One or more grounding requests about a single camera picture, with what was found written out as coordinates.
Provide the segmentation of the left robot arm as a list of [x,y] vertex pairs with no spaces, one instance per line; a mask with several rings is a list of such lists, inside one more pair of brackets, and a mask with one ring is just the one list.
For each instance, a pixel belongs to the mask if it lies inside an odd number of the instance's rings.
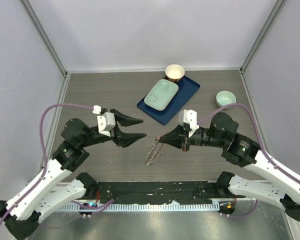
[[112,141],[118,147],[127,148],[146,137],[145,133],[125,133],[119,128],[141,124],[142,119],[99,105],[91,110],[96,115],[96,126],[89,127],[79,118],[70,119],[61,133],[63,142],[50,159],[44,160],[41,172],[13,198],[0,200],[0,223],[5,224],[15,239],[31,236],[46,217],[64,204],[96,197],[98,183],[86,172],[51,193],[89,157],[86,147]]

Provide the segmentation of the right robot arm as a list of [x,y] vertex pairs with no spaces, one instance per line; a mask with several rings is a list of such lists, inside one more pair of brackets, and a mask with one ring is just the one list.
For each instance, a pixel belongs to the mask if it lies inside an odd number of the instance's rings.
[[225,112],[211,119],[209,128],[199,127],[188,118],[193,110],[179,114],[179,124],[171,132],[159,138],[159,142],[184,152],[190,146],[221,148],[221,156],[229,163],[258,174],[270,183],[245,179],[224,171],[218,177],[213,190],[217,197],[250,197],[278,207],[300,222],[300,175],[263,153],[262,147],[237,132],[238,123]]

